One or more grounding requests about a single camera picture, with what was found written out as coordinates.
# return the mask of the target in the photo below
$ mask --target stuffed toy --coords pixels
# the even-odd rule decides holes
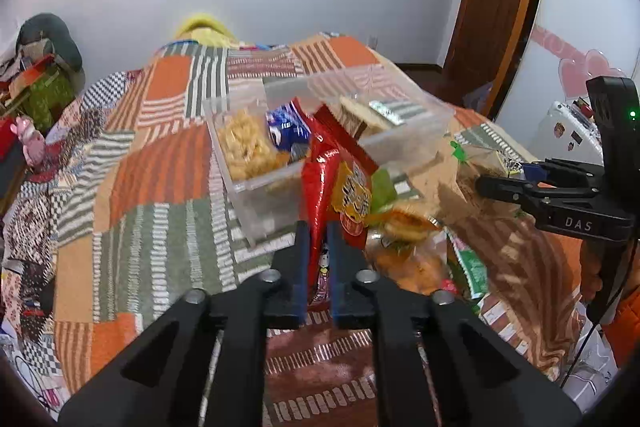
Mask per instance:
[[[44,159],[45,141],[42,133],[34,127],[33,120],[28,116],[18,116],[10,129],[22,143],[27,165],[32,168],[40,165]]]

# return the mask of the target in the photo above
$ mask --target red snack bag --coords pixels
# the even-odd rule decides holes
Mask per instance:
[[[347,243],[364,249],[367,240],[364,219],[370,209],[371,175],[378,165],[325,105],[308,124],[313,136],[310,158],[302,168],[302,185],[303,217],[309,223],[311,234],[308,288],[312,301],[316,287],[326,286],[326,266],[323,263],[321,273],[320,263],[327,220],[340,221]],[[324,278],[324,284],[319,281],[319,275]]]

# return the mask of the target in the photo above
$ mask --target clear plastic container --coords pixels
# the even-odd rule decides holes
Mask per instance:
[[[360,140],[360,145],[378,165],[393,174],[411,172],[430,162],[453,116],[452,107],[420,89],[404,74],[382,66],[271,81],[267,79],[263,84],[256,82],[255,86],[231,91],[226,97],[203,102],[213,150],[229,200],[234,206],[242,232],[251,245],[298,220],[303,162],[246,181],[234,182],[220,148],[217,127],[222,125],[226,115],[244,108],[250,114],[264,116],[268,110],[298,97],[302,109],[312,114],[324,102],[336,103],[341,95],[365,100],[404,98],[424,110],[392,130]]]

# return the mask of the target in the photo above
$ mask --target blue snack package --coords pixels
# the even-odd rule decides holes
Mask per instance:
[[[309,143],[311,131],[296,102],[292,100],[266,114],[271,141],[280,151],[291,152],[294,144]]]

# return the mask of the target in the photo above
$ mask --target orange sleeve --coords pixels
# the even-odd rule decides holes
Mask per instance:
[[[616,318],[603,329],[616,364],[622,367],[640,341],[640,288],[620,302]]]

